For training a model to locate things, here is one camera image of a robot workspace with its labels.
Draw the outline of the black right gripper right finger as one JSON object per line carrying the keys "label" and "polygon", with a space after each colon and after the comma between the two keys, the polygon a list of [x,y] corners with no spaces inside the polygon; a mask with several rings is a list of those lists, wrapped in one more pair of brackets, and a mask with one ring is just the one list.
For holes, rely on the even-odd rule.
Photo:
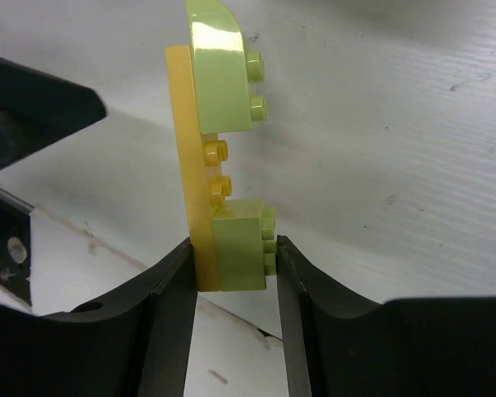
{"label": "black right gripper right finger", "polygon": [[292,396],[496,396],[496,297],[376,303],[277,240]]}

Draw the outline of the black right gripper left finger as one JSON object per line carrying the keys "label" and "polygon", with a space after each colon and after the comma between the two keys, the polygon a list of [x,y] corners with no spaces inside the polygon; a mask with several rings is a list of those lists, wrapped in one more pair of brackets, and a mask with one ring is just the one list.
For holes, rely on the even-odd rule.
{"label": "black right gripper left finger", "polygon": [[180,396],[197,287],[193,247],[72,311],[0,304],[0,396]]}

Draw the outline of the light green square lego brick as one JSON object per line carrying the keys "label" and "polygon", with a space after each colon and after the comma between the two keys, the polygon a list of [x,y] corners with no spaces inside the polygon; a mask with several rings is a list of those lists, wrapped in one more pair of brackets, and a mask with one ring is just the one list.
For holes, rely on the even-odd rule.
{"label": "light green square lego brick", "polygon": [[227,201],[212,218],[221,290],[264,290],[276,273],[276,211],[262,198]]}

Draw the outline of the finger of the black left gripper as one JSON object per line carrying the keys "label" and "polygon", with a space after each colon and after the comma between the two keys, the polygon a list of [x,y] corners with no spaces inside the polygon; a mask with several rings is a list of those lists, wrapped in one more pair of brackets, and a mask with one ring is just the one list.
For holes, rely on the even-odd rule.
{"label": "finger of the black left gripper", "polygon": [[0,170],[106,116],[93,89],[0,57]]}

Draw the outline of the light green curved lego brick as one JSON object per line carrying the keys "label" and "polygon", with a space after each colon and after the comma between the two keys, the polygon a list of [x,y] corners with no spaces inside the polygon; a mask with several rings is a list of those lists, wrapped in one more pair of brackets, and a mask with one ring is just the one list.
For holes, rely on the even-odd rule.
{"label": "light green curved lego brick", "polygon": [[203,135],[247,131],[268,117],[261,53],[246,44],[241,24],[221,1],[187,1],[193,79]]}

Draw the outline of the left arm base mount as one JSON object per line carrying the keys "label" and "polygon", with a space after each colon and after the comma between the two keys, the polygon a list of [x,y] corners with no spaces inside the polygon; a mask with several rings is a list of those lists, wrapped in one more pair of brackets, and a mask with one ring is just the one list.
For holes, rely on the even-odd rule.
{"label": "left arm base mount", "polygon": [[29,307],[33,209],[31,204],[0,188],[0,288]]}

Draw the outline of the yellow long lego plate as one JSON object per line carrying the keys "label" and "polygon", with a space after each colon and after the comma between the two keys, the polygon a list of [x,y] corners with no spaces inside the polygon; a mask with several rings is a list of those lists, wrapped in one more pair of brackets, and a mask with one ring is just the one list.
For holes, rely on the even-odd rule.
{"label": "yellow long lego plate", "polygon": [[228,147],[218,135],[203,136],[200,132],[190,46],[171,46],[165,54],[198,289],[221,291],[212,217],[231,195],[231,178],[222,173]]}

